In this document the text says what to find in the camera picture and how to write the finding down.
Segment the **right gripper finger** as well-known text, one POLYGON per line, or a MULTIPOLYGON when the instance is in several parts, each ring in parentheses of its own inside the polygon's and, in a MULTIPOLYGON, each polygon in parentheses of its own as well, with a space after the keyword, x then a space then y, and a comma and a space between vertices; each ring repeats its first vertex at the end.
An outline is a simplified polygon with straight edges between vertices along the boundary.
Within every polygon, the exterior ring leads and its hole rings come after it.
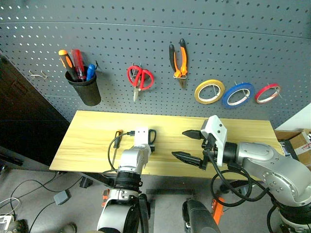
POLYGON ((192 139, 197 139, 197 140, 202 139, 202 134, 200 130, 186 130, 182 132, 182 134, 192 139))
POLYGON ((202 169, 202 160, 198 157, 191 156, 189 153, 182 151, 172 151, 172 155, 185 164, 197 166, 202 169))

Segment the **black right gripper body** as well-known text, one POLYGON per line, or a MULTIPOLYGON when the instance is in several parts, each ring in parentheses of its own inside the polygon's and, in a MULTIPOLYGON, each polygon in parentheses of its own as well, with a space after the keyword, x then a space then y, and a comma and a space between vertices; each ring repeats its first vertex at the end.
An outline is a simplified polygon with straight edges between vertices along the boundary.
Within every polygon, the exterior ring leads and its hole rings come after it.
POLYGON ((216 138, 213 136, 212 133, 209 133, 207 139, 203 140, 202 148, 203 148, 203 161, 201 163, 201 169, 206 170, 208 162, 212 164, 215 163, 215 158, 217 157, 217 151, 214 149, 216 148, 216 138))

